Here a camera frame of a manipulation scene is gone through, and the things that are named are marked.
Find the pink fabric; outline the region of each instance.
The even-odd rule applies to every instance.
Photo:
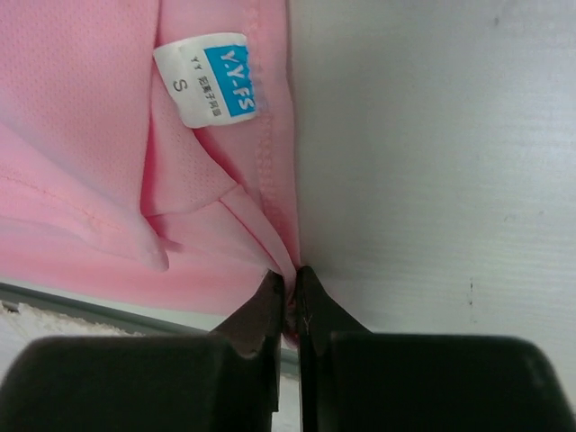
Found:
[[[299,264],[284,0],[4,0],[0,276],[229,313]],[[259,115],[191,130],[158,45],[247,35]]]

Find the size label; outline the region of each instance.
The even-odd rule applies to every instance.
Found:
[[[246,36],[215,33],[154,50],[166,89],[189,128],[243,122],[256,116]]]

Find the white surface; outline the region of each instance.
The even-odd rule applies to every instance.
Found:
[[[576,10],[292,0],[304,260],[363,323],[516,335],[576,402]]]
[[[126,333],[110,326],[90,324],[24,304],[20,304],[19,313],[7,312],[0,306],[0,379],[30,341],[55,335],[126,336]],[[299,425],[298,382],[281,377],[280,412],[274,414],[272,430],[292,432],[300,430]]]

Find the clothing label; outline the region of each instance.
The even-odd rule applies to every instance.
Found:
[[[189,128],[243,122],[256,116],[246,36],[215,33],[154,49],[168,93]]]

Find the blue logo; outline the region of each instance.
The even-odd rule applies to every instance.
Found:
[[[254,88],[250,81],[248,49],[244,45],[207,48],[206,57],[228,106],[230,117],[256,110]]]

